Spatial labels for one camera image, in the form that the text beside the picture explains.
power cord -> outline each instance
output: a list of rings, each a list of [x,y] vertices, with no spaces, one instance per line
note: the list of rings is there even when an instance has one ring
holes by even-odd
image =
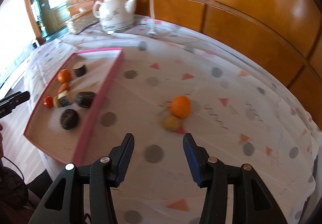
[[[20,182],[18,185],[15,186],[15,188],[19,187],[22,183],[25,182],[25,176],[23,175],[23,173],[21,172],[21,170],[18,168],[18,166],[16,164],[14,164],[11,160],[9,160],[7,157],[3,156],[3,158],[5,158],[7,161],[9,161],[10,163],[12,163],[20,172],[21,176],[22,176],[22,182]]]
[[[150,38],[155,38],[157,37],[157,30],[155,28],[155,16],[154,16],[154,2],[153,0],[149,0],[150,3],[150,15],[151,15],[151,20],[152,20],[152,25],[150,30],[148,31],[148,36]]]

red tomato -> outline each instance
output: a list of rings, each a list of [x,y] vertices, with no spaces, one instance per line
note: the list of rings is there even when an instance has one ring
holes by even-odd
[[[47,108],[51,108],[53,106],[53,99],[50,96],[47,96],[46,98],[44,98],[43,100],[43,104],[47,107]]]

cable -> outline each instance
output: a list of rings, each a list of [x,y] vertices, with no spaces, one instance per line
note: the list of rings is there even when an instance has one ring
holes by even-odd
[[[25,182],[25,176],[22,174],[21,170],[18,168],[18,166],[16,164],[14,164],[11,160],[9,160],[7,157],[3,156],[7,161],[11,162],[20,172],[21,176],[22,176],[22,182],[19,183],[16,187],[19,187],[22,183]]]
[[[87,223],[87,222],[85,221],[87,218],[89,219],[90,223],[92,224],[92,218],[91,218],[91,215],[89,215],[88,213],[85,213],[85,215],[84,215],[84,222],[85,222],[85,223]]]
[[[155,38],[157,36],[157,31],[155,28],[155,15],[154,15],[154,1],[153,0],[149,0],[150,3],[150,15],[151,15],[151,20],[152,20],[152,25],[151,28],[148,32],[148,36],[151,38]]]

polka dot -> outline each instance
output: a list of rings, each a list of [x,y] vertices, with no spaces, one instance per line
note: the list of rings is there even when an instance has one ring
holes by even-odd
[[[129,224],[139,224],[142,221],[142,215],[137,211],[127,211],[124,213],[124,219]]]
[[[254,111],[250,110],[250,109],[246,109],[245,110],[245,114],[246,114],[246,117],[248,119],[250,119],[251,121],[254,121],[255,120],[255,114],[254,114]]]
[[[243,153],[250,157],[254,154],[254,151],[255,151],[255,147],[253,144],[249,143],[249,142],[246,142],[244,145],[243,145]]]
[[[219,84],[221,87],[223,87],[225,89],[228,89],[228,87],[229,87],[229,82],[226,80],[221,80]]]
[[[289,151],[289,157],[291,159],[295,159],[297,155],[298,155],[298,148],[297,147],[291,148],[291,150]]]
[[[145,41],[141,41],[139,43],[139,50],[140,51],[146,51],[147,50],[147,43]]]
[[[201,105],[197,101],[191,100],[191,110],[194,113],[198,113],[201,110]]]
[[[160,84],[160,80],[157,77],[149,77],[145,80],[145,82],[152,87],[158,86]]]
[[[184,46],[183,48],[185,51],[188,51],[188,52],[191,52],[191,53],[194,53],[194,48],[191,48],[191,47],[188,47],[188,46]]]
[[[124,77],[126,79],[134,79],[136,76],[137,76],[137,72],[133,70],[129,70],[124,73]]]
[[[189,221],[189,224],[199,224],[199,222],[200,222],[200,218],[195,218],[195,219]]]
[[[298,220],[301,217],[301,215],[302,215],[302,211],[299,211],[295,214],[294,218]]]
[[[258,91],[260,92],[260,94],[265,95],[265,90],[264,90],[264,89],[262,89],[262,88],[260,88],[260,87],[257,87],[257,89],[258,89]]]
[[[115,122],[116,122],[116,114],[113,112],[104,113],[100,119],[100,123],[104,127],[110,127],[114,125]]]
[[[215,78],[220,78],[221,76],[223,76],[223,70],[218,67],[213,67],[211,69],[211,75]]]
[[[36,102],[38,100],[38,94],[35,95],[35,97],[33,97],[33,102]]]
[[[144,158],[149,163],[158,163],[164,157],[163,149],[158,145],[150,145],[144,150]]]

white tablecloth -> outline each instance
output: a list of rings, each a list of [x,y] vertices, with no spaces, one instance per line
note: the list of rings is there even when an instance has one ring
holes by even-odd
[[[44,87],[78,50],[123,47],[125,61],[115,77],[85,155],[92,163],[107,155],[125,133],[135,136],[135,151],[119,189],[113,191],[119,223],[198,223],[205,189],[193,182],[182,149],[190,132],[199,146],[225,164],[251,164],[262,177],[289,223],[298,223],[314,191],[313,162],[322,134],[298,100],[247,57],[212,38],[178,25],[156,21],[158,37],[146,37],[149,18],[125,33],[106,35],[96,24],[37,48],[25,75],[33,109]],[[193,113],[177,133],[160,121],[178,95],[192,100]],[[41,153],[52,178],[62,165]],[[227,219],[231,219],[231,189]]]

